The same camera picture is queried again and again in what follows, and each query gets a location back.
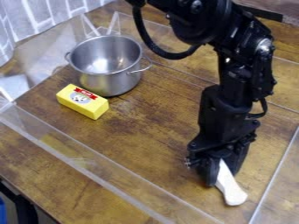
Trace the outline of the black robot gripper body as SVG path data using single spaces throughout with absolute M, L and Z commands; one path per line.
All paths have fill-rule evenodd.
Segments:
M 197 168 L 204 158 L 222 159 L 235 143 L 251 144 L 256 138 L 260 122 L 249 114 L 252 101 L 244 97 L 224 97 L 220 86 L 206 87 L 201 92 L 198 126 L 200 133 L 186 146 L 185 164 Z

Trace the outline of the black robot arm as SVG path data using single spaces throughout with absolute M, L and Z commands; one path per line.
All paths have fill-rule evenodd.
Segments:
M 168 60 L 190 56 L 208 44 L 218 56 L 218 84 L 205 87 L 200 97 L 200 133 L 188 143 L 185 165 L 213 186 L 220 162 L 237 173 L 256 138 L 263 112 L 251 112 L 276 84 L 272 75 L 273 37 L 269 29 L 232 0 L 125 0 L 132 5 L 134 26 L 146 47 Z M 189 45 L 182 52 L 166 52 L 152 41 L 141 9 L 162 11 L 177 39 Z

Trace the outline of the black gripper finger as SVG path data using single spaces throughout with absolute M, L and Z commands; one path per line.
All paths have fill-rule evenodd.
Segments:
M 196 168 L 205 186 L 214 186 L 220 171 L 220 161 L 216 158 L 205 157 Z
M 228 151 L 228 156 L 224 158 L 224 162 L 232 175 L 236 175 L 239 172 L 239 169 L 248 155 L 248 147 L 248 143 L 237 142 L 233 144 L 232 149 Z

